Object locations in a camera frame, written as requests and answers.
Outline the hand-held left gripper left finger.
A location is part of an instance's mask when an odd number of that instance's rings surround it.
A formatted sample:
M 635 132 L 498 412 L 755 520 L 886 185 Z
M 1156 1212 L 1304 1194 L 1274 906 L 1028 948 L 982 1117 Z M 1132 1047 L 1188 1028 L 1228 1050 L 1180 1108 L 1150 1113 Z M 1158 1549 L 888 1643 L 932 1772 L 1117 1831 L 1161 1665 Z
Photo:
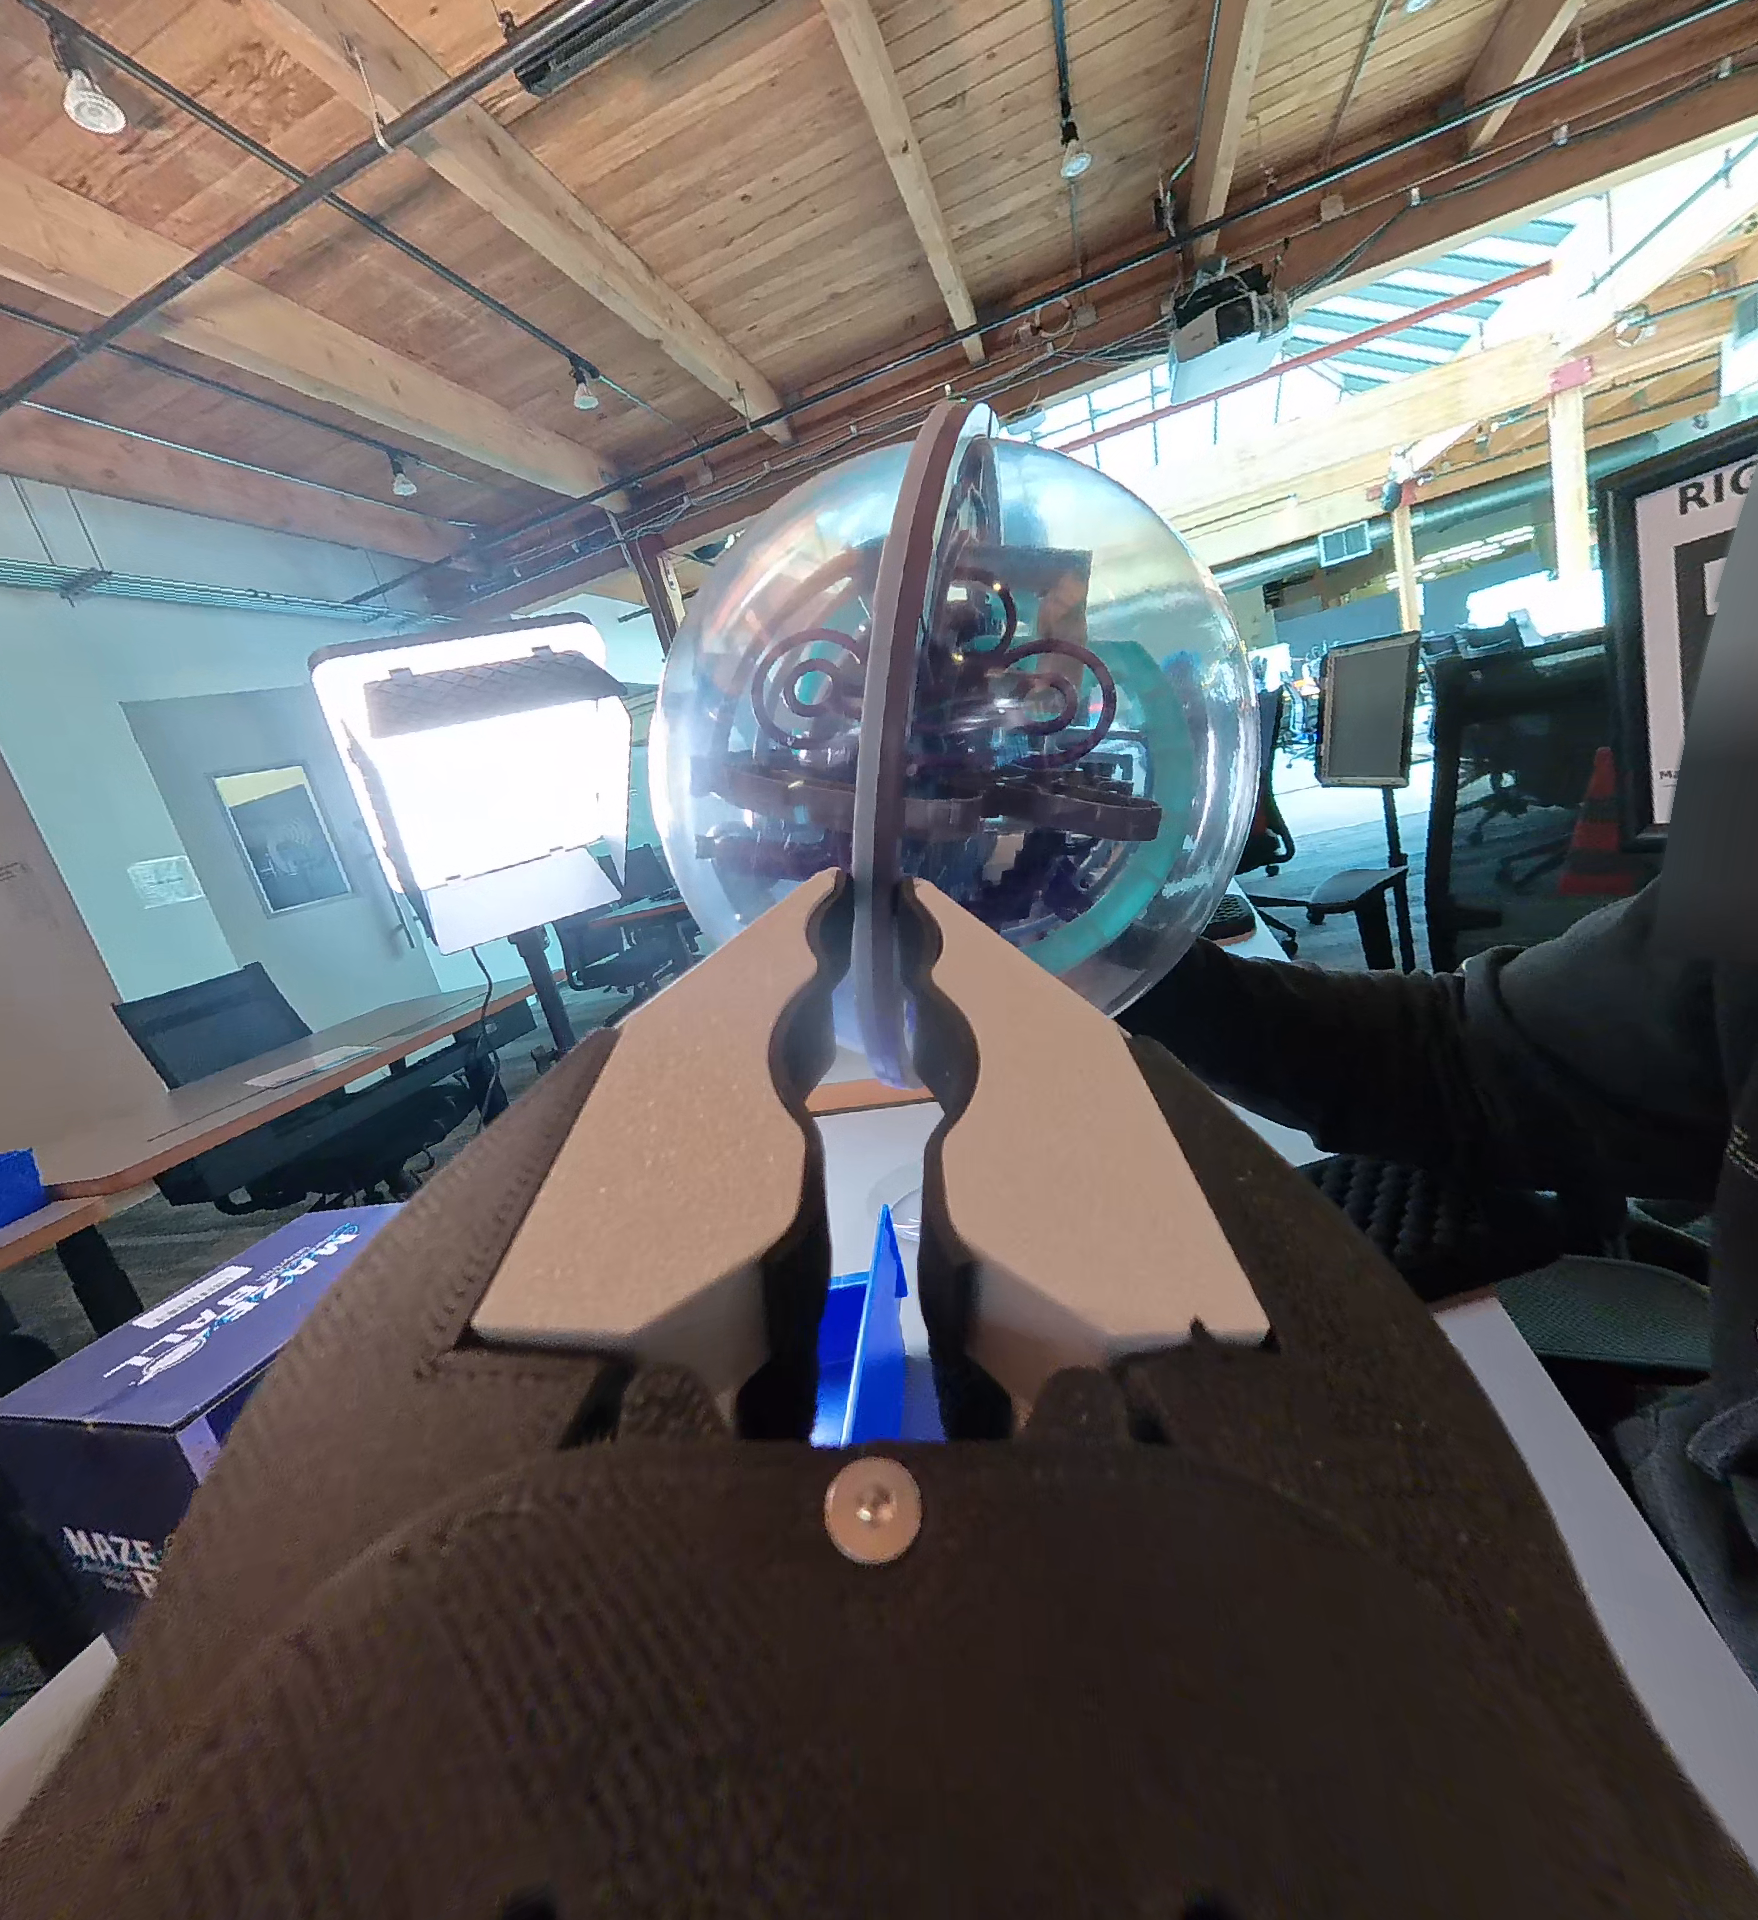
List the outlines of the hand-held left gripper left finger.
M 677 1364 L 745 1435 L 813 1434 L 832 1267 L 808 1095 L 843 971 L 844 880 L 808 879 L 619 1024 L 477 1340 Z

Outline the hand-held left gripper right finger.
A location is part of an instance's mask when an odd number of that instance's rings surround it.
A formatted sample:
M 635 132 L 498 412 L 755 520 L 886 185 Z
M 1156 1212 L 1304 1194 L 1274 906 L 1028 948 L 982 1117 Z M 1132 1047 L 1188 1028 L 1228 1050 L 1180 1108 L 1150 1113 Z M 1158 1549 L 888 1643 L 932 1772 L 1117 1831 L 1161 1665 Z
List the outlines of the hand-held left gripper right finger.
M 1270 1320 L 1123 1028 L 936 884 L 897 894 L 911 1054 L 939 1107 L 918 1288 L 942 1411 L 1034 1407 Z

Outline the blue plastic bin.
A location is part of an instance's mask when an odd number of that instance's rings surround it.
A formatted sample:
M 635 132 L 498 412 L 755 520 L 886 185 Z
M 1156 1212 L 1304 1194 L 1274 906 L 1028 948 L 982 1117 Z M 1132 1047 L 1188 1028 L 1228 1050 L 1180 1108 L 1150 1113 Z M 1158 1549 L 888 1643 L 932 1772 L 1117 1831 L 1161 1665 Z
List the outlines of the blue plastic bin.
M 876 1212 L 867 1267 L 826 1282 L 818 1323 L 818 1388 L 810 1443 L 851 1450 L 876 1442 L 936 1443 L 943 1438 L 932 1363 L 907 1350 L 907 1312 L 916 1304 L 892 1206 Z

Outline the clear plastic maze ball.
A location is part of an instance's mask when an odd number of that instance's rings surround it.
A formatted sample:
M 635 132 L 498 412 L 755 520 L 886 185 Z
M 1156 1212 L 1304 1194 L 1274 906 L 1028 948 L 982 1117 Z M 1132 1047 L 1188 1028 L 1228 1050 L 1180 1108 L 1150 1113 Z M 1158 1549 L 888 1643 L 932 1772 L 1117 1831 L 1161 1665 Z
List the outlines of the clear plastic maze ball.
M 903 1084 L 895 883 L 939 888 L 1117 1018 L 1200 939 L 1256 801 L 1223 592 L 1098 467 L 942 400 L 714 563 L 662 669 L 651 817 L 722 948 L 820 871 L 854 933 L 837 1037 Z

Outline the person's right forearm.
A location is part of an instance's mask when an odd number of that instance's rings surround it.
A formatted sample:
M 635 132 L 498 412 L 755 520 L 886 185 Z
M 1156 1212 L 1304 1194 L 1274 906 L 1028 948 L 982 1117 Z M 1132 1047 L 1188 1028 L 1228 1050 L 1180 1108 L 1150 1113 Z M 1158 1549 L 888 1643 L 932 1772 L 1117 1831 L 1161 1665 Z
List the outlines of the person's right forearm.
M 1666 949 L 1658 910 L 1647 884 L 1453 971 L 1328 971 L 1198 941 L 1120 1024 L 1333 1154 L 1702 1206 L 1755 1058 L 1758 965 Z

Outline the black mesh pad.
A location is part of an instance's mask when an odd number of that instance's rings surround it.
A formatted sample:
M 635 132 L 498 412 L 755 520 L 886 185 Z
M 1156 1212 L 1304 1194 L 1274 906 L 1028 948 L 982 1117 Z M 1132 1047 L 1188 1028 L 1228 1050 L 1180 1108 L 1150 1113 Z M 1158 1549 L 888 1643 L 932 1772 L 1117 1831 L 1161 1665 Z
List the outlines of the black mesh pad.
M 1307 1164 L 1302 1175 L 1428 1304 L 1532 1273 L 1565 1251 L 1556 1206 L 1536 1194 L 1361 1156 Z

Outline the wooden desk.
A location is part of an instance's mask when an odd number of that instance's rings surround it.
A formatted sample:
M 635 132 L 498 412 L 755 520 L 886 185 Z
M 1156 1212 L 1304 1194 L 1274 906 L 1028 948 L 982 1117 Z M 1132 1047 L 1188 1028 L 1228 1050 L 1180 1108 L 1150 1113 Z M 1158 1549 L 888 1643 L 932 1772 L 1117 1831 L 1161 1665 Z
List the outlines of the wooden desk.
M 372 1080 L 383 1107 L 450 1077 L 490 1099 L 484 1058 L 491 1043 L 533 1032 L 528 979 L 490 991 L 425 995 L 345 1020 L 318 1035 L 220 1070 L 182 1088 L 145 1095 L 128 1111 L 92 1120 L 37 1147 L 49 1202 L 0 1226 L 0 1275 L 55 1253 L 94 1332 L 143 1309 L 106 1245 L 101 1223 L 166 1190 L 178 1169 L 199 1169 L 207 1194 L 246 1185 L 248 1172 L 277 1169 L 323 1146 L 347 1122 L 339 1099 Z

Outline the bright light panel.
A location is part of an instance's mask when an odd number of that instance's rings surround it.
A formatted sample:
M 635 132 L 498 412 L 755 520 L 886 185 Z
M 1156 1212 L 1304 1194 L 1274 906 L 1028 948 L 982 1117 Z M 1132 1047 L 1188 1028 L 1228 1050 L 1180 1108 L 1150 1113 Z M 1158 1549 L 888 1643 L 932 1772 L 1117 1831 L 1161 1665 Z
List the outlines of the bright light panel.
M 443 953 L 608 908 L 633 720 L 582 613 L 340 642 L 309 680 L 393 888 Z

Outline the dark blue cardboard box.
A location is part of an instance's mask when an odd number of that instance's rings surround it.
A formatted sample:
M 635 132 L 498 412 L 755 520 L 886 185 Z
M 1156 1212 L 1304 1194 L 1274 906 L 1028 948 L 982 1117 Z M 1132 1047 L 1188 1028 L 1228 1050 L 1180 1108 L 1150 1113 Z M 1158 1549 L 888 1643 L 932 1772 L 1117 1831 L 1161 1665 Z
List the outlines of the dark blue cardboard box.
M 121 1651 L 230 1427 L 402 1204 L 306 1212 L 0 1397 L 0 1469 Z

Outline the orange traffic cone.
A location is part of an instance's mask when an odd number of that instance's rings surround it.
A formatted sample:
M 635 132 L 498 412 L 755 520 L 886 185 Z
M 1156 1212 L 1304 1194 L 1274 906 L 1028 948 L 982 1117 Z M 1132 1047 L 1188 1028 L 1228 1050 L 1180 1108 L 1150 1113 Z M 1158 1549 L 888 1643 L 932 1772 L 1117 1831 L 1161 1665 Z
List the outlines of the orange traffic cone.
M 1626 899 L 1642 884 L 1641 865 L 1624 848 L 1618 776 L 1610 745 L 1596 745 L 1568 846 L 1556 879 L 1560 899 Z

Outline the black framed tag sign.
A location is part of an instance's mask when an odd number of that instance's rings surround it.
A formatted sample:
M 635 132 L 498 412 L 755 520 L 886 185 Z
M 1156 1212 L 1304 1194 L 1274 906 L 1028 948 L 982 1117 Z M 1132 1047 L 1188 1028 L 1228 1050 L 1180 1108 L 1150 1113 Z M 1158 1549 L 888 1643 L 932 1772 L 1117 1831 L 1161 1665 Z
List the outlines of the black framed tag sign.
M 1598 552 L 1614 663 L 1620 830 L 1650 868 L 1666 852 L 1678 765 L 1719 576 L 1751 492 L 1758 415 L 1608 475 Z

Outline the ceiling projector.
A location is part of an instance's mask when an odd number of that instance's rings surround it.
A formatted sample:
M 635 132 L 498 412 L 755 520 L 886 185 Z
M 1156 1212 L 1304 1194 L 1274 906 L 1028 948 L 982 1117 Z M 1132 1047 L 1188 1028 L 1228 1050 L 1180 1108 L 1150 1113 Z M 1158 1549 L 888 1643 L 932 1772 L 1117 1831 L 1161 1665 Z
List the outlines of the ceiling projector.
M 1263 265 L 1215 261 L 1173 291 L 1167 316 L 1170 360 L 1182 371 L 1222 352 L 1244 358 L 1241 345 L 1283 338 L 1290 326 L 1290 301 Z

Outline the framed wall picture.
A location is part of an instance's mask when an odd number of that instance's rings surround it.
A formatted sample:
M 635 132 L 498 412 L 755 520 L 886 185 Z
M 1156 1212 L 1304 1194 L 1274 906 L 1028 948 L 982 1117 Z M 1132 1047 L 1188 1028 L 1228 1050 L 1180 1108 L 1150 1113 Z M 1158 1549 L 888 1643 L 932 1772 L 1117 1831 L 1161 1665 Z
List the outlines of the framed wall picture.
M 317 788 L 301 761 L 214 776 L 220 808 L 268 915 L 352 895 Z

